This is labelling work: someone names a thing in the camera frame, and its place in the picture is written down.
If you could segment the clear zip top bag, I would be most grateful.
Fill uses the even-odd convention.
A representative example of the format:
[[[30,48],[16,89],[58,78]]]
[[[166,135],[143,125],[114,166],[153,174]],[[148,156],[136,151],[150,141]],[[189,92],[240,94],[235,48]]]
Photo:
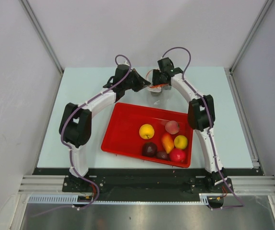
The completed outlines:
[[[151,69],[146,74],[145,79],[151,83],[147,86],[147,103],[151,107],[165,109],[170,98],[171,86],[169,84],[154,85],[154,76],[159,73],[159,69]]]

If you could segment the pink fake peach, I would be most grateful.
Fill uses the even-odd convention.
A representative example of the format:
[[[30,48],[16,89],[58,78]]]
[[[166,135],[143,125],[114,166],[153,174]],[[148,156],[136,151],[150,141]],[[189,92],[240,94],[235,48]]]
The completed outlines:
[[[165,125],[165,130],[171,135],[177,134],[179,129],[179,123],[176,121],[168,121]]]

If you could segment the yellow fake apple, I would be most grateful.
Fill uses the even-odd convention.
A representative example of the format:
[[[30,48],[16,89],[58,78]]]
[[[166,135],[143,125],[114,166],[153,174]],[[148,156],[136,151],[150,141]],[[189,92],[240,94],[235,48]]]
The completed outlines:
[[[151,139],[154,134],[155,130],[150,124],[144,124],[139,129],[139,135],[142,139]]]

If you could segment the yellow fake lemon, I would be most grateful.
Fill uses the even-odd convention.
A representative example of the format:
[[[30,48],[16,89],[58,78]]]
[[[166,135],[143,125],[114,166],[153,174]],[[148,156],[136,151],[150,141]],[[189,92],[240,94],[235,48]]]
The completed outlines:
[[[188,145],[188,139],[184,135],[178,135],[174,138],[174,146],[177,149],[184,150]]]

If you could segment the dark purple fake fruit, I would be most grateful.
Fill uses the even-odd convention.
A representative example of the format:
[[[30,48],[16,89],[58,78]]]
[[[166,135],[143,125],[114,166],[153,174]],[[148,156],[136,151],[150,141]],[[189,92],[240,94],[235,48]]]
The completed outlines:
[[[146,142],[142,146],[142,156],[153,157],[157,153],[157,145],[153,142]]]

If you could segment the dark maroon fake fig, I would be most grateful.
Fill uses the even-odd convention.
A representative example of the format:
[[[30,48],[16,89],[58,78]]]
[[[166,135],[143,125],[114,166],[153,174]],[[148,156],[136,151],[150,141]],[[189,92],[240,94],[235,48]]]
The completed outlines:
[[[156,153],[156,157],[160,160],[165,160],[165,161],[169,160],[169,154],[166,153],[165,151],[158,151]]]

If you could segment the red fake apple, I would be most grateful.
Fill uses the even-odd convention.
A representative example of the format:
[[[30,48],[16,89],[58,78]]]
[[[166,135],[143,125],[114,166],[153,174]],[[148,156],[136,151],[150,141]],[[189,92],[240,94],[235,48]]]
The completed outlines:
[[[186,159],[186,153],[182,149],[175,148],[169,153],[169,159],[172,162],[183,162]]]

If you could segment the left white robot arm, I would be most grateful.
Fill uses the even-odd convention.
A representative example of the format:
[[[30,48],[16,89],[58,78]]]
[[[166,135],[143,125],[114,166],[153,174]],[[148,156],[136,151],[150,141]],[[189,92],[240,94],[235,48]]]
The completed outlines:
[[[107,106],[121,99],[127,90],[138,92],[151,83],[144,79],[131,63],[118,64],[102,90],[83,104],[68,103],[65,106],[59,134],[61,143],[69,150],[70,173],[75,176],[73,186],[85,191],[91,182],[85,175],[89,168],[86,159],[80,154],[81,148],[89,141],[92,133],[92,119]]]

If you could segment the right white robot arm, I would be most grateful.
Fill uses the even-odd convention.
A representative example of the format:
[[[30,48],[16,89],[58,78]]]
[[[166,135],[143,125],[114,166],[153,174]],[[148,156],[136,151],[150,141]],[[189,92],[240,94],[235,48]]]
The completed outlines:
[[[205,170],[204,184],[208,191],[217,192],[227,179],[224,166],[220,161],[214,138],[215,108],[211,95],[202,95],[185,78],[185,71],[175,67],[168,57],[158,61],[152,83],[168,84],[175,88],[188,102],[188,123],[198,136],[202,147]]]

